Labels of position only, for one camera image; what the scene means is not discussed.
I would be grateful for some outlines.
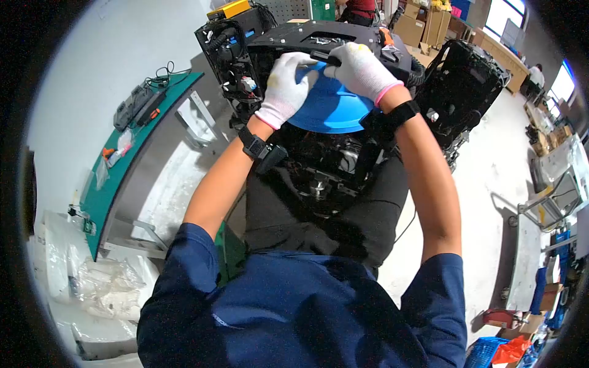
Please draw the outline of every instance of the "person in red shirt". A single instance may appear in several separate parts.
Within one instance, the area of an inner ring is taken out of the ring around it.
[[[348,22],[352,24],[370,27],[376,13],[374,0],[336,0],[336,5],[346,4],[346,9],[338,22]]]

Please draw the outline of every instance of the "navy blue t-shirt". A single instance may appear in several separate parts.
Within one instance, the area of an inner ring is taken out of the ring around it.
[[[426,261],[399,310],[348,258],[268,251],[216,286],[217,250],[183,224],[137,330],[145,367],[462,367],[462,259]]]

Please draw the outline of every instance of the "wheel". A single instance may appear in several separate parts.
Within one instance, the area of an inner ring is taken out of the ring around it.
[[[509,288],[504,287],[503,290],[501,290],[501,300],[507,300],[508,296],[509,296]]]
[[[510,216],[507,219],[507,223],[509,224],[509,226],[511,227],[517,227],[518,221],[517,221],[517,217],[516,216]]]

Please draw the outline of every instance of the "orange plastic bag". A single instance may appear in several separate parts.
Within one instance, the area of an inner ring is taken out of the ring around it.
[[[525,340],[523,336],[518,336],[508,343],[499,345],[497,352],[493,355],[492,364],[513,363],[519,361],[532,342]]]

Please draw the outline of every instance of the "yellow device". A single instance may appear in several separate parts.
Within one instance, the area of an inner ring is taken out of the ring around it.
[[[241,12],[248,10],[250,3],[247,0],[231,1],[229,4],[218,7],[217,9],[207,13],[207,18],[210,21],[215,19],[229,19]]]

